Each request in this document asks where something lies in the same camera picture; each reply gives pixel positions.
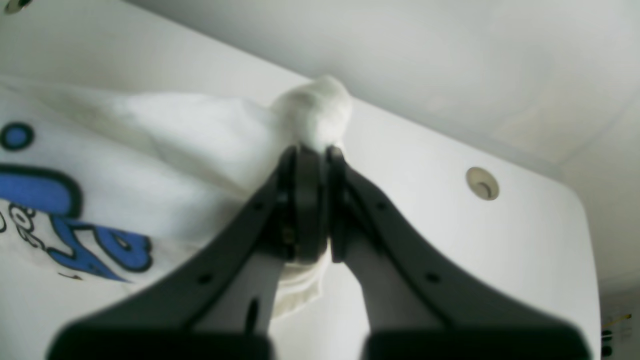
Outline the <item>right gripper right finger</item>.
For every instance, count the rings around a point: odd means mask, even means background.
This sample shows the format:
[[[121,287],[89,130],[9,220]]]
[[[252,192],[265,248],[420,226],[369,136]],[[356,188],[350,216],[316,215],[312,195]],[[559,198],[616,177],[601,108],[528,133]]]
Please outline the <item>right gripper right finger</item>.
[[[362,360],[589,360],[575,326],[464,271],[386,194],[326,151],[334,262],[358,281],[370,333]]]

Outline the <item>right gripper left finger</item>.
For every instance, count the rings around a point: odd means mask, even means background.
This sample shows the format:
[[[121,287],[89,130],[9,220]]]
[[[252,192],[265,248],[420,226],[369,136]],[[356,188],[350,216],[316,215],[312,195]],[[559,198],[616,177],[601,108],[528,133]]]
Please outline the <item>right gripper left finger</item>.
[[[160,281],[68,325],[50,360],[272,360],[268,329],[286,264],[327,249],[323,157],[291,146],[206,248]]]

